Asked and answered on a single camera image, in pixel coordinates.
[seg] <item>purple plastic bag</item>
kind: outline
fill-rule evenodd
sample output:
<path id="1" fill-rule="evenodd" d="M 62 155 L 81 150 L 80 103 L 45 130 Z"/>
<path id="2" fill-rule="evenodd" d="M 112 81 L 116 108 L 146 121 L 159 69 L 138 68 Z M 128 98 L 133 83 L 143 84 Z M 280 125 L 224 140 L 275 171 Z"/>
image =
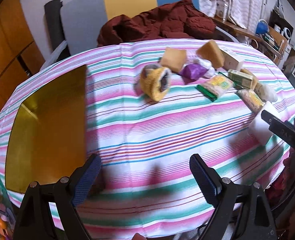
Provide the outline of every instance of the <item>purple plastic bag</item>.
<path id="1" fill-rule="evenodd" d="M 207 68 L 201 66 L 198 63 L 187 65 L 181 72 L 180 75 L 192 80 L 197 80 L 208 71 Z"/>

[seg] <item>white sponge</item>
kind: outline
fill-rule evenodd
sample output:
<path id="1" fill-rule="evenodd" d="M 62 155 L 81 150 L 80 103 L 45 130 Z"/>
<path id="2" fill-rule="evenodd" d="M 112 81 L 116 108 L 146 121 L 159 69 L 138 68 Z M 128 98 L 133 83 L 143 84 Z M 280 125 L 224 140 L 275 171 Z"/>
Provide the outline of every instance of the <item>white sponge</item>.
<path id="1" fill-rule="evenodd" d="M 273 114 L 275 117 L 279 119 L 280 114 L 275 109 L 275 107 L 269 101 L 267 101 L 262 107 L 261 111 L 249 124 L 249 132 L 252 133 L 255 136 L 255 138 L 257 138 L 257 140 L 260 142 L 262 146 L 265 146 L 272 137 L 273 133 L 269 130 L 269 124 L 261 118 L 261 113 L 263 110 L 268 111 L 270 114 Z"/>

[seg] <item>cable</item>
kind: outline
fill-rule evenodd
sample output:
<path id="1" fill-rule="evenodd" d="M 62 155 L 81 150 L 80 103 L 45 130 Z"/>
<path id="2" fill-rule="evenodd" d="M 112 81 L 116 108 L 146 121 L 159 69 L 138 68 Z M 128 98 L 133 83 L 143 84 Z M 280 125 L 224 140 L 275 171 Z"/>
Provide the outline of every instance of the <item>cable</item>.
<path id="1" fill-rule="evenodd" d="M 271 208 L 271 211 L 274 211 L 275 209 L 277 209 L 279 206 L 281 206 L 288 198 L 289 196 L 294 192 L 295 190 L 295 185 L 294 187 L 288 192 L 288 194 L 286 195 L 286 197 L 284 198 L 284 200 L 282 200 L 279 204 L 275 205 L 273 208 Z"/>
<path id="2" fill-rule="evenodd" d="M 284 50 L 283 50 L 283 49 L 281 49 L 281 47 L 279 47 L 279 51 L 280 51 L 280 53 L 281 53 L 281 55 L 282 55 L 282 58 L 279 58 L 279 57 L 278 57 L 278 59 L 282 60 L 282 59 L 283 59 L 283 57 L 284 57 Z"/>

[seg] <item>white container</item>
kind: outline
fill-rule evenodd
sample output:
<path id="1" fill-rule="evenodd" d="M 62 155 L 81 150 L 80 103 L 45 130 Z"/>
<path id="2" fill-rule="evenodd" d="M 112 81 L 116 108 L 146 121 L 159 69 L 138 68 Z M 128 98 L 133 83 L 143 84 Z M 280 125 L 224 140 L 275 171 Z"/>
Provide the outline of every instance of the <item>white container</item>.
<path id="1" fill-rule="evenodd" d="M 255 136 L 255 138 L 257 138 L 257 140 L 260 142 L 262 146 L 265 146 L 272 137 L 273 133 L 269 130 L 270 125 L 261 118 L 261 113 L 263 110 L 268 111 L 270 114 L 273 114 L 275 117 L 279 119 L 280 114 L 275 109 L 275 107 L 269 101 L 267 101 L 262 107 L 261 111 L 249 124 L 249 132 L 252 133 Z"/>
<path id="2" fill-rule="evenodd" d="M 281 32 L 281 27 L 280 26 L 278 26 L 278 25 L 274 25 L 274 29 L 278 32 L 278 33 L 280 33 Z"/>
<path id="3" fill-rule="evenodd" d="M 229 5 L 223 0 L 216 1 L 216 15 L 217 17 L 227 20 Z"/>

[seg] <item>small cardboard box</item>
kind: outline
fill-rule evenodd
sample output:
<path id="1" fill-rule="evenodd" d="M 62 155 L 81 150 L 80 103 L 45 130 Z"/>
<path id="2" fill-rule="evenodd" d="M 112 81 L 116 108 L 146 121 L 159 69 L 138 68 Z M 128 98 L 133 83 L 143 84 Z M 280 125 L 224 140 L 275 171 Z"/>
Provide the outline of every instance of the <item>small cardboard box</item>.
<path id="1" fill-rule="evenodd" d="M 225 46 L 220 46 L 220 50 L 222 51 L 225 59 L 223 67 L 227 70 L 234 69 L 236 71 L 240 71 L 243 66 L 244 59 Z"/>
<path id="2" fill-rule="evenodd" d="M 250 89 L 253 82 L 253 76 L 245 74 L 234 69 L 228 71 L 228 78 L 233 80 L 237 85 Z"/>

